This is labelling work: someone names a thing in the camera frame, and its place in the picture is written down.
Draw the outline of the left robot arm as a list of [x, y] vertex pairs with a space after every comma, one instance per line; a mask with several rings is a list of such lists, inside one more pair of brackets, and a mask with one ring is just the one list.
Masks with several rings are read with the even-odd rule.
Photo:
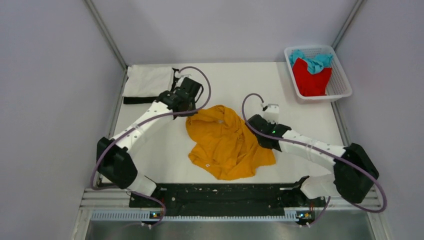
[[201, 83], [189, 77], [173, 91], [159, 94], [146, 112], [123, 131], [97, 142], [96, 171], [117, 188], [141, 194], [141, 200], [149, 207], [160, 202], [156, 183], [137, 169], [134, 158], [157, 131], [177, 117], [197, 113], [197, 96], [204, 92]]

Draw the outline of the yellow t shirt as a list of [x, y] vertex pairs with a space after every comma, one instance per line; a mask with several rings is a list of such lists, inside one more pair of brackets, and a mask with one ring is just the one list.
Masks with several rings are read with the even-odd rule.
[[261, 147], [245, 121], [224, 105], [199, 110], [185, 127], [195, 142], [188, 158], [217, 180], [250, 178], [257, 168], [277, 162], [273, 151]]

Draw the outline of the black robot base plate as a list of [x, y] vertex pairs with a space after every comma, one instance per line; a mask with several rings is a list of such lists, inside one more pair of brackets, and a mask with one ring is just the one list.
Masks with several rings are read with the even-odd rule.
[[164, 205], [167, 217], [268, 217], [325, 206], [324, 197], [308, 199], [299, 183], [159, 183], [151, 196], [131, 193], [129, 207]]

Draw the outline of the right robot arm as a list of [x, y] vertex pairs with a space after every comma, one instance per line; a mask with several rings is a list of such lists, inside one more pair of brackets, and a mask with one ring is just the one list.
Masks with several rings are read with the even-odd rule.
[[329, 171], [326, 175], [308, 176], [299, 189], [293, 192], [293, 200], [299, 206], [307, 206], [318, 197], [341, 197], [352, 204], [360, 204], [371, 190], [371, 178], [380, 176], [364, 148], [356, 143], [348, 146], [331, 145], [305, 135], [289, 126], [271, 123], [259, 114], [247, 121], [259, 145], [304, 158]]

